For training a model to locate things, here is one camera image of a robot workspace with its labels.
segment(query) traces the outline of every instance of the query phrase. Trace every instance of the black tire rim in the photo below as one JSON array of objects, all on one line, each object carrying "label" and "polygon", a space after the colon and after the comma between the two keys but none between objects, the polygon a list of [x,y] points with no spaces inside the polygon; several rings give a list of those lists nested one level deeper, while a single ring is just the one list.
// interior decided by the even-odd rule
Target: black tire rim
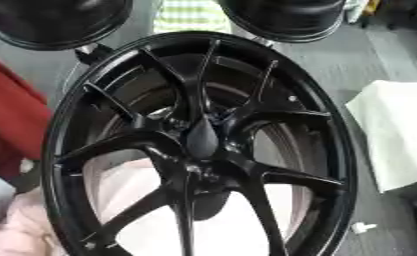
[{"label": "black tire rim", "polygon": [[[143,86],[143,93],[126,102],[129,93],[118,92],[148,72],[159,74],[162,86]],[[151,117],[163,109],[164,114]],[[101,127],[109,122],[116,125],[100,138]],[[318,148],[302,152],[312,155],[300,158],[308,158],[310,163],[302,165],[310,168],[255,161],[254,136],[263,128],[278,145],[284,144],[282,130],[290,130],[301,138],[295,143],[304,143],[303,150]],[[143,151],[162,185],[102,225],[89,202],[82,169],[94,157],[123,149]],[[50,123],[42,184],[49,218],[70,255],[130,255],[115,242],[116,233],[164,205],[175,212],[183,255],[194,255],[192,222],[204,218],[195,216],[200,204],[195,202],[212,198],[208,203],[217,207],[212,216],[231,191],[247,198],[259,216],[269,255],[331,255],[354,209],[354,157],[338,110],[295,63],[243,38],[179,32],[126,45],[76,82]],[[304,186],[313,195],[308,212],[284,241],[263,189],[270,183]]]}]

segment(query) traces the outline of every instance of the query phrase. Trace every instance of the red fabric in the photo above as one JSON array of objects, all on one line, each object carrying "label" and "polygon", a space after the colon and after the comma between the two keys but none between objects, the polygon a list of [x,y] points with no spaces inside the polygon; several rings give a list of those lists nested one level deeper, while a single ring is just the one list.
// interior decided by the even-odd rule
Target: red fabric
[{"label": "red fabric", "polygon": [[0,176],[18,174],[20,159],[39,159],[51,112],[45,98],[0,64]]}]

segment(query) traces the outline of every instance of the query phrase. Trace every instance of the rim lip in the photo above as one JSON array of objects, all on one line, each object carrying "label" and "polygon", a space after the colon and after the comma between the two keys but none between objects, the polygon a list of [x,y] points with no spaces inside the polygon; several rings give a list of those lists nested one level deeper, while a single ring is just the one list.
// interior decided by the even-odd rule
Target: rim lip
[{"label": "rim lip", "polygon": [[48,43],[33,42],[17,39],[16,37],[13,37],[10,34],[4,33],[0,30],[0,40],[13,46],[35,51],[61,51],[77,48],[102,40],[111,33],[115,32],[129,18],[132,6],[133,0],[125,0],[124,6],[122,6],[122,8],[117,13],[112,15],[111,19],[106,22],[106,26],[102,28],[99,27],[98,29],[91,31],[89,34],[80,39]]},{"label": "rim lip", "polygon": [[346,192],[341,195],[338,199],[335,199],[334,210],[329,213],[328,220],[332,216],[336,217],[337,220],[334,221],[334,225],[329,228],[328,239],[323,239],[322,243],[313,243],[315,246],[311,248],[301,248],[297,250],[294,255],[331,255],[333,254],[338,245],[344,238],[345,233],[348,230],[351,221],[351,215],[354,211],[356,195],[357,195],[357,168],[354,149],[352,145],[352,140],[349,135],[346,124],[335,107],[332,100],[327,96],[323,89],[304,71],[301,67],[295,64],[293,61],[283,56],[282,54],[276,52],[273,49],[267,48],[259,43],[246,40],[241,37],[227,35],[222,33],[215,32],[174,32],[159,34],[155,36],[150,36],[142,38],[140,40],[134,41],[130,44],[121,47],[119,50],[114,51],[110,56],[100,63],[92,66],[83,76],[78,79],[78,81],[72,86],[67,95],[62,99],[59,107],[57,108],[54,117],[52,118],[43,144],[43,155],[41,159],[41,168],[42,168],[42,186],[43,193],[45,196],[45,203],[47,206],[48,217],[51,220],[52,226],[59,240],[61,241],[64,248],[67,250],[70,255],[90,255],[88,251],[83,250],[81,246],[78,246],[77,243],[70,237],[70,234],[65,234],[64,230],[69,230],[70,223],[64,221],[67,216],[63,216],[63,210],[59,209],[59,200],[58,196],[60,191],[57,190],[55,185],[55,173],[53,166],[54,151],[58,144],[58,138],[63,133],[60,126],[63,124],[63,119],[66,119],[66,115],[71,108],[73,107],[76,101],[76,94],[79,92],[79,89],[83,86],[85,81],[93,77],[99,77],[101,73],[105,73],[108,67],[114,66],[116,60],[122,59],[124,57],[129,57],[132,51],[135,51],[140,46],[148,45],[149,43],[156,45],[160,44],[160,39],[166,40],[176,40],[181,42],[185,40],[185,36],[189,37],[186,40],[195,40],[195,39],[207,39],[211,40],[217,38],[220,40],[233,41],[235,43],[240,43],[241,45],[250,46],[257,50],[266,51],[268,53],[267,58],[278,59],[284,64],[285,71],[289,72],[292,76],[295,76],[297,83],[302,87],[301,90],[310,98],[313,104],[316,104],[317,107],[321,106],[328,109],[331,114],[331,120],[333,125],[330,125],[330,129],[334,128],[334,134],[336,136],[334,141],[339,141],[340,145],[337,151],[337,154],[341,156],[341,163],[343,165],[339,172],[342,172],[347,180],[344,183]]},{"label": "rim lip", "polygon": [[260,36],[268,40],[286,43],[309,43],[324,39],[325,37],[328,37],[332,33],[336,32],[336,30],[340,27],[340,25],[343,22],[343,12],[340,12],[337,16],[337,20],[333,24],[331,24],[331,26],[317,33],[309,35],[275,33],[266,29],[259,28],[253,25],[250,21],[244,19],[243,17],[234,14],[233,10],[228,8],[226,4],[221,4],[221,7],[224,10],[224,13],[227,14],[228,18],[245,31],[248,31],[256,36]]}]

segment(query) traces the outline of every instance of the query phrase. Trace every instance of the wheel spoke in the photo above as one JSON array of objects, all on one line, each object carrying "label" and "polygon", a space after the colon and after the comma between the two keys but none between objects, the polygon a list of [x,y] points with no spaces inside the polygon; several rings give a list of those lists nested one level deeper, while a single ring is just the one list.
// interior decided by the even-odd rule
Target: wheel spoke
[{"label": "wheel spoke", "polygon": [[306,124],[314,127],[324,125],[330,118],[329,113],[309,110],[265,110],[252,104],[236,109],[224,122],[224,131],[254,133],[263,126],[275,123]]},{"label": "wheel spoke", "polygon": [[120,214],[113,217],[105,223],[101,229],[88,236],[85,241],[104,239],[112,241],[115,236],[127,226],[129,223],[141,218],[142,216],[162,207],[168,205],[168,187],[166,185],[160,186],[148,195],[140,199],[135,204],[129,206]]},{"label": "wheel spoke", "polygon": [[261,75],[259,84],[255,87],[253,93],[248,98],[248,102],[246,104],[261,102],[262,93],[264,92],[264,89],[266,88],[266,86],[269,84],[272,71],[277,66],[278,66],[278,61],[273,60],[272,62],[270,62],[270,65],[267,67],[265,72],[263,72],[263,74]]},{"label": "wheel spoke", "polygon": [[178,74],[169,64],[161,60],[158,56],[153,54],[146,48],[140,50],[141,56],[144,60],[144,64],[148,68],[153,68],[161,74],[161,76],[169,83],[173,88],[175,94],[175,104],[173,110],[166,117],[177,115],[177,113],[183,113],[184,116],[187,116],[187,106],[188,106],[188,94],[185,87],[184,78]]},{"label": "wheel spoke", "polygon": [[156,122],[154,120],[149,119],[140,113],[130,111],[127,105],[125,105],[115,96],[108,94],[99,86],[87,82],[84,87],[90,92],[96,93],[99,97],[104,99],[109,107],[113,109],[113,111],[115,111],[125,122],[131,123],[133,128],[146,128],[156,126]]},{"label": "wheel spoke", "polygon": [[264,185],[259,180],[251,180],[243,184],[241,193],[250,202],[269,242],[270,256],[287,256],[287,249],[278,228],[275,215],[270,205]]},{"label": "wheel spoke", "polygon": [[192,85],[188,88],[189,106],[191,108],[191,121],[198,121],[211,108],[211,102],[206,93],[205,76],[209,70],[212,59],[217,48],[219,47],[219,44],[220,40],[211,42],[211,46],[208,49],[208,52],[200,64],[199,70],[197,72],[197,82],[195,85]]},{"label": "wheel spoke", "polygon": [[177,218],[180,243],[184,256],[194,255],[194,197],[197,185],[196,173],[185,174],[182,185],[176,187],[174,212]]},{"label": "wheel spoke", "polygon": [[67,168],[80,168],[88,160],[123,149],[145,150],[154,148],[161,154],[178,155],[181,153],[179,145],[167,135],[160,132],[134,130],[121,132],[93,144],[71,151],[58,158],[57,164],[66,165]]},{"label": "wheel spoke", "polygon": [[262,180],[265,184],[292,184],[310,188],[319,196],[337,195],[344,189],[341,181],[323,178],[284,167],[276,167],[250,160],[238,153],[229,152],[228,161],[236,165],[250,178]]},{"label": "wheel spoke", "polygon": [[337,195],[339,191],[343,190],[343,183],[338,180],[260,163],[256,165],[256,168],[263,172],[264,182],[267,184],[285,183],[304,186],[324,197]]}]

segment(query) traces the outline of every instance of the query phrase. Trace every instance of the white paper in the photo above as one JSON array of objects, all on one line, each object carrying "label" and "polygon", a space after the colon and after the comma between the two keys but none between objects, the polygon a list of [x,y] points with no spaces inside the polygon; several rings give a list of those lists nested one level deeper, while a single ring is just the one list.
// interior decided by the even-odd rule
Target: white paper
[{"label": "white paper", "polygon": [[417,182],[417,83],[375,81],[347,104],[381,193]]}]

